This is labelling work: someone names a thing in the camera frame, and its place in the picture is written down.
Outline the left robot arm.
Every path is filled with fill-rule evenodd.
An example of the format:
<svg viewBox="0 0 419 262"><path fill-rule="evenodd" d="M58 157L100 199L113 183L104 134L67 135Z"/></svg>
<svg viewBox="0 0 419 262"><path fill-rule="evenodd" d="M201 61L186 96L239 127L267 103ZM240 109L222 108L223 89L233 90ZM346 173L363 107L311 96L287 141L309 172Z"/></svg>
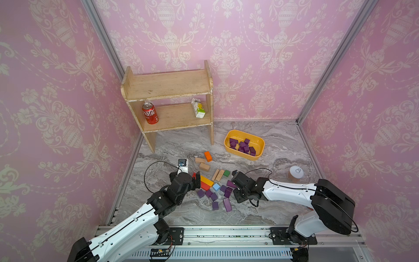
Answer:
<svg viewBox="0 0 419 262"><path fill-rule="evenodd" d="M117 226L89 241L77 240L67 261L122 262L138 249L166 242L170 227L164 217L182 204L188 192L201 188L201 176L172 172L170 181Z"/></svg>

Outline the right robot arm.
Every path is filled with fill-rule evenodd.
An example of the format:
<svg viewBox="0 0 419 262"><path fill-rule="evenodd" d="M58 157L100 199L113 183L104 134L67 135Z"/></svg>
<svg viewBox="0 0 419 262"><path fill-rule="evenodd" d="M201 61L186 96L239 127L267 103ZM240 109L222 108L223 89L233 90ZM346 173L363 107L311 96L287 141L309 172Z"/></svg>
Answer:
<svg viewBox="0 0 419 262"><path fill-rule="evenodd" d="M327 229L341 235L359 231L354 221L355 202L328 180L296 184L270 177L253 180L237 170L232 175L238 203L248 201L258 207L260 201L282 201L311 209L307 214L295 215L285 229L270 232L271 239L278 239L282 245L312 245L315 235Z"/></svg>

